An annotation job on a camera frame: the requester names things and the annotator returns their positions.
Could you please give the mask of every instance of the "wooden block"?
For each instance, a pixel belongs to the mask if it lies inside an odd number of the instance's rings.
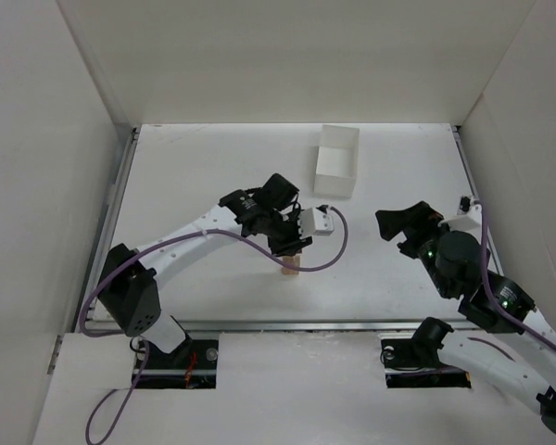
[[[300,255],[295,255],[294,257],[282,257],[282,261],[292,264],[294,266],[300,267]],[[284,266],[282,268],[282,275],[298,275],[298,271],[293,271],[291,269],[286,269]]]

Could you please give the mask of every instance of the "white wall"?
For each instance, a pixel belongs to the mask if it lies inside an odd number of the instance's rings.
[[[59,3],[134,123],[461,123],[534,0]]]
[[[34,445],[85,444],[106,388],[128,385],[127,345],[66,335]],[[379,347],[374,332],[221,334],[216,389],[134,392],[106,445],[556,445],[538,415],[477,378],[387,389]],[[94,441],[122,397],[100,410]]]
[[[556,0],[537,0],[461,129],[507,275],[556,323]]]
[[[24,444],[117,137],[53,0],[0,0],[0,444]]]

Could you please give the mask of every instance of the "red wire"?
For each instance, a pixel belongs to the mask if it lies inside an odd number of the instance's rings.
[[[196,367],[196,363],[197,363],[197,355],[196,352],[194,351],[190,356],[190,363],[189,366],[187,367],[187,370],[185,371],[185,389],[189,389],[189,381],[192,378],[192,372]]]

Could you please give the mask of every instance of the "white panel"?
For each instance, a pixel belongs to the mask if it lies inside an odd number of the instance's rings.
[[[462,123],[534,0],[60,0],[134,123]]]
[[[115,145],[56,3],[0,1],[0,444],[31,440]]]
[[[505,271],[556,324],[556,0],[536,2],[461,135]]]
[[[448,124],[354,124],[360,128],[358,181],[351,199],[317,197],[313,176],[320,124],[145,125],[120,210],[114,245],[135,247],[190,223],[235,189],[263,185],[275,172],[300,188],[303,207],[333,204],[347,216],[348,250],[333,268],[283,276],[240,244],[214,252],[161,289],[163,307],[182,320],[462,319],[419,261],[379,236],[374,213],[420,200],[447,215],[470,187]],[[341,225],[316,237],[301,263],[339,250]],[[256,241],[267,246],[265,236]]]
[[[379,352],[375,333],[222,335],[216,389],[136,391],[107,445],[556,445],[539,417],[480,380],[387,389]],[[132,356],[125,337],[66,335],[34,443],[83,445],[97,402],[128,386]],[[93,441],[122,397],[102,407]]]

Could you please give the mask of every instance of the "white tabletop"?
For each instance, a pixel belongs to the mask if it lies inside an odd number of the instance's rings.
[[[556,445],[490,385],[387,389],[375,333],[223,334],[216,389],[140,389],[106,445]],[[84,445],[89,413],[129,386],[123,336],[67,334],[34,445]],[[124,391],[102,406],[103,437]]]
[[[181,320],[461,319],[438,296],[418,261],[379,236],[374,213],[420,200],[455,214],[470,186],[448,124],[347,124],[360,128],[358,181],[351,199],[315,197],[320,124],[147,125],[142,128],[114,245],[132,248],[191,222],[237,188],[279,172],[300,188],[303,207],[329,203],[347,217],[346,254],[322,273],[284,277],[254,250],[232,245],[176,276],[160,292]],[[331,259],[341,226],[315,237],[302,264]],[[266,246],[265,238],[257,241]],[[97,318],[105,318],[100,308]]]

